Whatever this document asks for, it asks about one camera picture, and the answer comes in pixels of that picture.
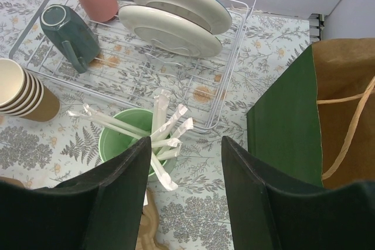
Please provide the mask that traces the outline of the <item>green paper bag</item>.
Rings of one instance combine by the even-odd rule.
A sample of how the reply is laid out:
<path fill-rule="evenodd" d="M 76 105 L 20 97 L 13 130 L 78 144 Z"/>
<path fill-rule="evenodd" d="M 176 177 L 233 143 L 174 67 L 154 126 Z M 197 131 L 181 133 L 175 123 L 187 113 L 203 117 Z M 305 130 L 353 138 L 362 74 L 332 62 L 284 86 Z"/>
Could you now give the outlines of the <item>green paper bag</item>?
<path fill-rule="evenodd" d="M 374 39 L 308 46 L 248 111 L 247 137 L 252 155 L 304 182 L 374 180 Z"/>

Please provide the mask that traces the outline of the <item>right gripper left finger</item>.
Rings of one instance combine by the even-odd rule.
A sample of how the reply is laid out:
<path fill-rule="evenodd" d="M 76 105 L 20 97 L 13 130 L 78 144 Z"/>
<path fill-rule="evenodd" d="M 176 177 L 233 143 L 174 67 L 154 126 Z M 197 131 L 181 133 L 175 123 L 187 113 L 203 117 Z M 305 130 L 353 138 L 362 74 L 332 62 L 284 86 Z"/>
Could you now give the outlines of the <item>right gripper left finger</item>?
<path fill-rule="evenodd" d="M 151 140 L 53 188 L 1 179 L 2 249 L 134 249 Z"/>

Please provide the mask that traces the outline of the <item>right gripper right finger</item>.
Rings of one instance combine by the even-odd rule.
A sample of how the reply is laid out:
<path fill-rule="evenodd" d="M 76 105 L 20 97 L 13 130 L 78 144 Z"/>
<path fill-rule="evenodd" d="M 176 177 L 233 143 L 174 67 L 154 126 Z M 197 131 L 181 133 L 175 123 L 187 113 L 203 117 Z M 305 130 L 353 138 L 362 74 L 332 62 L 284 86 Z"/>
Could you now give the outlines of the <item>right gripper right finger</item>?
<path fill-rule="evenodd" d="M 373 249 L 374 183 L 325 189 L 221 142 L 235 249 Z"/>

